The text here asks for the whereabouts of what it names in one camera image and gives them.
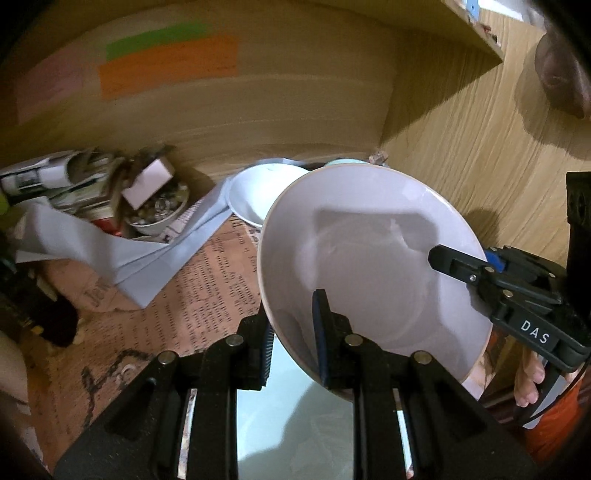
white paper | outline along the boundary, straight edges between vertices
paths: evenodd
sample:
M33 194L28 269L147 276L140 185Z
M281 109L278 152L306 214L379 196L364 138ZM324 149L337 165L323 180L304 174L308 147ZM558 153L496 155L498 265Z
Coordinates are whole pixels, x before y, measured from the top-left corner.
M256 164L259 163L306 164L283 158L264 159ZM170 244L109 235L46 204L22 202L27 212L16 261L78 260L143 308L230 217L226 201L229 180L218 183L200 200L187 226Z

finger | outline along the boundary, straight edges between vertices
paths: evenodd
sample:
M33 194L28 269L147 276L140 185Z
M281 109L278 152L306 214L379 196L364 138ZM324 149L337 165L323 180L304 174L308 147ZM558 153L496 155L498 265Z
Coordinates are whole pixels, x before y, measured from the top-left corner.
M515 396L515 402L520 407L526 407L530 403L538 401L539 393L534 381L521 369L515 374L513 395Z
M538 354L534 351L524 348L521 354L521 366L525 374L535 383L542 383L545 377L544 365L542 365Z

red object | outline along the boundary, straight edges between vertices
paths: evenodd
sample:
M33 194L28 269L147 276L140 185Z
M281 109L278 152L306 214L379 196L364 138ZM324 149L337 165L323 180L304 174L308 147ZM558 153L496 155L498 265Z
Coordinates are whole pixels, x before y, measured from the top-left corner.
M582 414L577 400L581 381L531 430L525 429L525 447L538 463L548 461L574 430Z
M115 218L102 218L100 220L93 220L92 222L98 228L110 235L122 236L121 234L121 223Z

green sticky note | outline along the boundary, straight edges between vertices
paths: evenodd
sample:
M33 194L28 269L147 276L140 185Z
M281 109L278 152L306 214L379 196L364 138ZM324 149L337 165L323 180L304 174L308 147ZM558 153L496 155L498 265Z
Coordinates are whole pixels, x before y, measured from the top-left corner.
M159 45L207 37L207 33L206 25L200 22L187 22L122 38L107 45L107 61Z

wooden wall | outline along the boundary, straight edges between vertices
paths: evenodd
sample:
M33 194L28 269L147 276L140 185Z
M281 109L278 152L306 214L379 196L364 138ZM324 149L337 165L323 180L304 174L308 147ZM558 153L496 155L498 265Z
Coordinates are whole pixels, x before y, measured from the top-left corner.
M103 100L97 66L114 40L199 20L238 40L238 75ZM82 35L84 87L0 129L9 164L85 145L133 152L176 145L173 160L217 180L258 158L367 157L379 146L394 82L394 32L352 12L291 1L211 0L139 12Z
M438 28L434 17L424 17L430 18L424 25L420 15L405 17L406 4L319 2L381 22L289 0L156 9L150 8L169 2L85 2L80 8L74 0L56 0L0 66L0 164L61 148L96 144L130 153L169 142L178 146L177 165L210 182L260 157L363 158L382 145L393 168L448 198L484 244L511 244L565 262L564 175L587 168L591 122L549 108L533 68L542 32L482 11L505 53L499 65L498 56L485 53L489 44L479 50L386 25ZM425 2L436 2L434 9L447 5ZM454 13L442 30L452 25L448 37L470 37L458 19ZM96 68L107 43L187 20L237 36L238 76L101 99ZM85 58L84 88L16 126L14 79L70 40Z
M458 208L485 245L566 263L565 174L591 168L591 122L551 109L534 71L543 32L481 11L503 64L404 34L382 142L389 164Z

